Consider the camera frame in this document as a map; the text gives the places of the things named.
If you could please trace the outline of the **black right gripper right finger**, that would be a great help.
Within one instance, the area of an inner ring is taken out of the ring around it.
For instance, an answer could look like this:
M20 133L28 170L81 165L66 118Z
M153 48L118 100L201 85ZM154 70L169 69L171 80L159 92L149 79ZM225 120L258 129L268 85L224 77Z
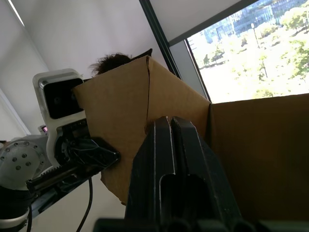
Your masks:
M191 219L237 220L241 213L215 153L188 120L173 117L171 128L183 177L184 214Z

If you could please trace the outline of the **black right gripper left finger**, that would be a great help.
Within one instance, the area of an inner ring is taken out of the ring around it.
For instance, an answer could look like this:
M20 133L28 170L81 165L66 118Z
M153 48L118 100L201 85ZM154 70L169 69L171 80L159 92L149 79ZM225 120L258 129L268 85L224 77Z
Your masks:
M167 117L157 119L133 159L126 219L160 220L161 180L175 174L173 139Z

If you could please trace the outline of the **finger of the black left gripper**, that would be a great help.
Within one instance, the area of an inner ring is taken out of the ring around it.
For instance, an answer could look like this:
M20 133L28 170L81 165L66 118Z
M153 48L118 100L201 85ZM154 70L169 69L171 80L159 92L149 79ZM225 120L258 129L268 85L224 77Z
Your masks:
M80 172L102 171L120 159L120 152L101 138L75 138L69 142L69 164Z

